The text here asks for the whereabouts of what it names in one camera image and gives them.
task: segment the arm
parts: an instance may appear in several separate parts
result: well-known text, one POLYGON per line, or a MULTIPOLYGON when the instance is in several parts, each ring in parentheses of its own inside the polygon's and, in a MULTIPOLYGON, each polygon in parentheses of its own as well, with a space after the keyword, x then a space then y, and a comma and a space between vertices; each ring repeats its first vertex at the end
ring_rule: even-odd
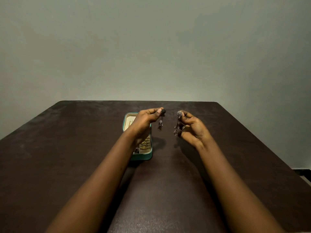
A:
POLYGON ((272 214, 229 164, 204 124, 186 111, 183 111, 180 120, 183 129, 180 136, 199 152, 231 231, 284 233, 272 214))
POLYGON ((135 147, 148 136, 150 123, 160 117, 161 109, 138 113, 102 163, 58 213, 46 233, 97 232, 135 147))

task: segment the dark wooden table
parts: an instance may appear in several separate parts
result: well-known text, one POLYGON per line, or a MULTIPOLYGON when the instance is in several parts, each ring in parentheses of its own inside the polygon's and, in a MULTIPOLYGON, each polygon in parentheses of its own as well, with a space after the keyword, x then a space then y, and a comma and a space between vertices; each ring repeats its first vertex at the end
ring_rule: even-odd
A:
POLYGON ((121 135, 124 115, 159 106, 153 158, 130 163, 102 232, 227 232, 198 154, 173 135, 180 109, 206 124, 286 231, 311 231, 311 187, 218 103, 60 101, 0 140, 0 232, 44 231, 121 135))

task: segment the jewelry box tray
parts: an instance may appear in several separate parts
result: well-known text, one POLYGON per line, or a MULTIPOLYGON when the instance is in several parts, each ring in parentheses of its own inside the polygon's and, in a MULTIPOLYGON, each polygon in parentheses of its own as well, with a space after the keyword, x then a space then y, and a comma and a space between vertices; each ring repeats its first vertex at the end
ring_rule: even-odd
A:
MULTIPOLYGON (((123 131, 125 131, 131 123, 135 120, 138 112, 131 112, 127 113, 124 117, 123 121, 123 131)), ((152 158, 152 140, 151 140, 151 132, 144 141, 146 144, 140 144, 139 145, 139 151, 138 153, 133 153, 131 157, 131 161, 136 161, 136 160, 149 160, 152 158)))

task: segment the earring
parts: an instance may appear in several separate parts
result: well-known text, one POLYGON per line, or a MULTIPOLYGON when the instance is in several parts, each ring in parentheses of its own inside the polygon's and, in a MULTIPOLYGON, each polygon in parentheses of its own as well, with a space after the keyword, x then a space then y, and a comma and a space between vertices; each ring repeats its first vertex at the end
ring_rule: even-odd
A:
POLYGON ((178 119, 180 119, 181 118, 181 116, 183 115, 183 113, 181 112, 181 111, 178 111, 177 112, 177 124, 176 124, 176 126, 175 126, 175 131, 174 131, 174 135, 175 136, 177 136, 177 134, 178 134, 178 132, 177 132, 177 129, 178 129, 178 119))
POLYGON ((158 126, 158 131, 162 131, 162 126, 163 126, 163 117, 165 116, 166 109, 161 110, 161 119, 159 121, 159 126, 158 126))

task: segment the gray wall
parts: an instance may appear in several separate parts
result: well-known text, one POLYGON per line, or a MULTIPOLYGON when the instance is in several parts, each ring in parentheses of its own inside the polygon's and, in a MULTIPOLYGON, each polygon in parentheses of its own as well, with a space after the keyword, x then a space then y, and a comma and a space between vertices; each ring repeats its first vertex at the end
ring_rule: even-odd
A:
POLYGON ((0 0, 0 138, 59 100, 217 101, 311 167, 310 0, 0 0))

